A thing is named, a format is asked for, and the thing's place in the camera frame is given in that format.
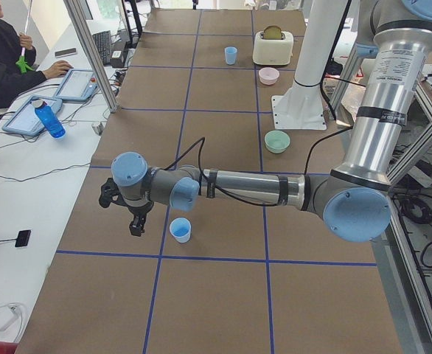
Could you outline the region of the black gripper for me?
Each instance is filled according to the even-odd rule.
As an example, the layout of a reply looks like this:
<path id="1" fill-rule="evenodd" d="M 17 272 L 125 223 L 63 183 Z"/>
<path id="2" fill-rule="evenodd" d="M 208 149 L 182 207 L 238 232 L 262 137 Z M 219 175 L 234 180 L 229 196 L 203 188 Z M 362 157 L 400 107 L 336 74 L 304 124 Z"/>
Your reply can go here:
<path id="1" fill-rule="evenodd" d="M 146 201 L 145 199 L 126 201 L 114 180 L 108 178 L 100 187 L 99 205 L 105 209 L 109 208 L 111 204 L 127 208 L 134 216 L 134 219 L 129 224 L 129 230 L 132 235 L 142 236 L 145 233 L 144 227 L 147 214 L 153 208 L 152 201 Z"/>

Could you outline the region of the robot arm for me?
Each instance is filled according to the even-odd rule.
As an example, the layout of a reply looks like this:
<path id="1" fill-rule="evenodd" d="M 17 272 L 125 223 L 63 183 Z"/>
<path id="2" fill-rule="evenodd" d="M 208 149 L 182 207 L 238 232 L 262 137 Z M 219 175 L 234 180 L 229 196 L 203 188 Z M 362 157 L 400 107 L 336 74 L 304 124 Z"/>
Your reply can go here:
<path id="1" fill-rule="evenodd" d="M 344 160 L 327 177 L 289 178 L 177 164 L 161 169 L 149 166 L 138 153 L 126 152 L 112 161 L 100 206 L 128 208 L 135 236 L 143 233 L 154 204 L 187 212 L 198 196 L 221 195 L 257 207 L 311 212 L 347 241 L 381 235 L 391 217 L 386 170 L 432 51 L 432 1 L 372 1 L 362 11 L 358 36 L 372 40 L 378 52 Z"/>

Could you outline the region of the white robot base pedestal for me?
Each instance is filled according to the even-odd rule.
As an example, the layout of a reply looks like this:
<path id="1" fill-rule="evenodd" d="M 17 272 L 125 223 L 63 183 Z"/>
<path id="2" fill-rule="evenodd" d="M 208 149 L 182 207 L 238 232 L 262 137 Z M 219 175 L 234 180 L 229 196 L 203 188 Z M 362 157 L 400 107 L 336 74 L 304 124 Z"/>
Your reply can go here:
<path id="1" fill-rule="evenodd" d="M 323 131 L 327 128 L 321 98 L 322 80 L 350 4 L 350 1 L 335 0 L 312 3 L 293 84 L 284 95 L 271 98 L 275 129 Z"/>

